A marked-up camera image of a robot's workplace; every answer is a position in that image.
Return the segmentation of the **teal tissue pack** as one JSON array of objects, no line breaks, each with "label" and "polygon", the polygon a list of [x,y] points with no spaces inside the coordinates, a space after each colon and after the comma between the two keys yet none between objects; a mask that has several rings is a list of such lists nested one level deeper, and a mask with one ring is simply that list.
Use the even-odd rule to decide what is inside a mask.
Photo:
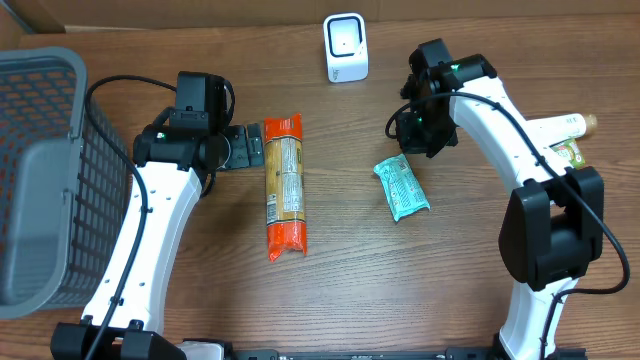
[{"label": "teal tissue pack", "polygon": [[374,169],[395,222],[431,205],[404,154],[390,157]]}]

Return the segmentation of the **white barcode scanner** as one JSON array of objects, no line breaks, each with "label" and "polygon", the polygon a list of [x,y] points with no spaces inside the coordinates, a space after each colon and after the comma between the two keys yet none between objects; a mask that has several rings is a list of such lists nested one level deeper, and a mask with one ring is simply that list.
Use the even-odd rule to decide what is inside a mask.
[{"label": "white barcode scanner", "polygon": [[369,72],[364,18],[358,13],[339,13],[323,22],[327,76],[331,83],[364,80]]}]

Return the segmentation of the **green yellow drink pouch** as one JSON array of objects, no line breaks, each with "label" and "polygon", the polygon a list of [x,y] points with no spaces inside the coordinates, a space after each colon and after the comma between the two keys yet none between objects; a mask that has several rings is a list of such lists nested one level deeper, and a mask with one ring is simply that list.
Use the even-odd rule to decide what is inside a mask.
[{"label": "green yellow drink pouch", "polygon": [[573,138],[554,144],[551,148],[557,155],[567,160],[576,169],[580,169],[586,164],[586,160],[580,151],[576,140]]}]

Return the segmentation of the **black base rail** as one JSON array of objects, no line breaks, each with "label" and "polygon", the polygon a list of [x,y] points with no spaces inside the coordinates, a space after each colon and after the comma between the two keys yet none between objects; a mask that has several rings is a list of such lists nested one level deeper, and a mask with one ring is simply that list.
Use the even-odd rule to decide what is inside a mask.
[{"label": "black base rail", "polygon": [[186,339],[177,347],[187,359],[213,360],[498,360],[508,359],[497,347],[449,347],[440,351],[279,352],[234,349],[230,342]]}]

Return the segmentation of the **orange cracker package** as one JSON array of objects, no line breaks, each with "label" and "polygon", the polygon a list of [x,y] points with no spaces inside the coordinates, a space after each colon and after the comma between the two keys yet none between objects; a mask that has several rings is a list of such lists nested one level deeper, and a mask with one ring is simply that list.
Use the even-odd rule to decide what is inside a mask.
[{"label": "orange cracker package", "polygon": [[268,258],[307,254],[302,116],[264,120]]}]

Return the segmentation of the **grey plastic shopping basket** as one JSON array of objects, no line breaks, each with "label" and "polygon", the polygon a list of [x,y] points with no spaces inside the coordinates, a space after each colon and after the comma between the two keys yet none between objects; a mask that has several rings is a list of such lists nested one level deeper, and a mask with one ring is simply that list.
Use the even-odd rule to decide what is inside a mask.
[{"label": "grey plastic shopping basket", "polygon": [[129,175],[127,147],[97,104],[85,64],[62,47],[1,54],[1,316],[82,307],[109,263]]}]

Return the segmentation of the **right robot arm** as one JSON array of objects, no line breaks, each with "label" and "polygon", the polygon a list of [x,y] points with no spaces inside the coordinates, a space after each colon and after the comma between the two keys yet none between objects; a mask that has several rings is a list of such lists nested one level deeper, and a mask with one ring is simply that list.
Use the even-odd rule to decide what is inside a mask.
[{"label": "right robot arm", "polygon": [[575,169],[545,132],[527,127],[483,55],[454,59],[435,39],[412,52],[409,66],[400,91],[408,103],[387,135],[403,152],[433,158],[456,145],[463,128],[509,197],[498,243],[514,287],[488,358],[585,358],[585,350],[559,349],[554,340],[570,291],[602,253],[602,178],[591,167]]}]

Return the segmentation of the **white cream tube gold cap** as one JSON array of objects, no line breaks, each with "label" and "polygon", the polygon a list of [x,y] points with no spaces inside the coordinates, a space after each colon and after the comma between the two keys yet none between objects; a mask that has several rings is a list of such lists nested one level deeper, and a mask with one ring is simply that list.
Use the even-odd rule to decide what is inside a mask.
[{"label": "white cream tube gold cap", "polygon": [[553,146],[569,139],[591,136],[598,125],[593,114],[572,113],[527,120],[524,128],[544,146]]}]

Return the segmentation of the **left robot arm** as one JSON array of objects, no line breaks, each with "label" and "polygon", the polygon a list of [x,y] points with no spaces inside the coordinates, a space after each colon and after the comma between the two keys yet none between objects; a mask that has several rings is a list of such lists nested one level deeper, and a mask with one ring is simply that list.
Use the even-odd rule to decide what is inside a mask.
[{"label": "left robot arm", "polygon": [[56,359],[213,359],[233,356],[216,340],[175,345],[162,336],[166,293],[180,239],[197,202],[219,170],[236,168],[240,151],[229,124],[235,94],[229,80],[182,71],[175,104],[136,136],[121,158],[133,182],[128,209],[106,271],[77,324],[60,323],[51,338]]}]

